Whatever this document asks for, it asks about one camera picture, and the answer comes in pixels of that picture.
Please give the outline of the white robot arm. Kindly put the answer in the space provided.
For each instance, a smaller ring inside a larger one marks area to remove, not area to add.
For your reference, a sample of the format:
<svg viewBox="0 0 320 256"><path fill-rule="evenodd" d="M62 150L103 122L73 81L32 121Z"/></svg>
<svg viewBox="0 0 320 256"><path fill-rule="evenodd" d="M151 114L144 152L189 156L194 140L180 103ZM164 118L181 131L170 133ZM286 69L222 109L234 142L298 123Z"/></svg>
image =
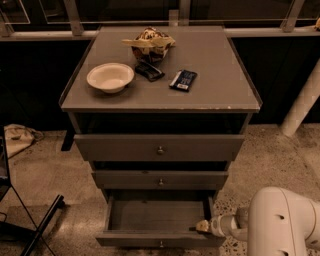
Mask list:
<svg viewBox="0 0 320 256"><path fill-rule="evenodd" d="M280 187L255 193L248 207L196 224L200 233L247 243L247 256L308 256L320 250L320 203Z"/></svg>

